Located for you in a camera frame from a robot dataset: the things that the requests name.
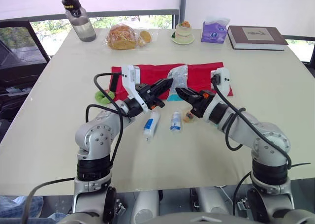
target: black bottle cap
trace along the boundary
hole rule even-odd
[[[62,0],[62,3],[65,9],[69,11],[77,10],[81,7],[79,0]]]

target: tissue box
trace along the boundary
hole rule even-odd
[[[226,26],[219,23],[206,24],[203,22],[201,42],[223,43],[227,34]]]

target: red cloth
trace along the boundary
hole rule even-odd
[[[183,64],[168,64],[168,65],[137,65],[140,68],[140,83],[148,85],[154,84],[159,79],[167,78],[169,71]],[[223,63],[207,63],[207,64],[192,64],[188,66],[187,86],[197,92],[200,90],[210,90],[210,72],[220,67],[224,67]],[[112,66],[112,72],[122,72],[120,66]],[[167,99],[169,91],[163,93],[159,98]],[[117,89],[115,92],[115,100],[124,100],[127,97],[127,92],[123,87],[122,76],[119,76]]]

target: book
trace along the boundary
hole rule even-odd
[[[288,45],[275,27],[229,26],[233,49],[284,50]]]

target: floor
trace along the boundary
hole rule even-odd
[[[315,212],[315,179],[303,179],[292,181],[292,193],[296,209],[305,209],[310,212]],[[224,190],[227,195],[232,197],[236,186],[226,186]],[[244,198],[247,190],[251,185],[242,185],[239,191],[238,198]],[[230,212],[232,205],[226,198],[223,192],[218,188],[218,191],[224,198],[226,205]],[[114,223],[128,224],[132,209],[136,200],[138,192],[118,193],[118,198],[126,207],[126,212],[117,217]],[[44,207],[41,217],[48,217],[54,212],[68,213],[72,205],[72,196],[45,196]],[[160,202],[160,215],[177,212],[191,212],[189,189],[174,189],[164,190],[163,200]],[[246,213],[240,212],[240,216],[245,216]]]

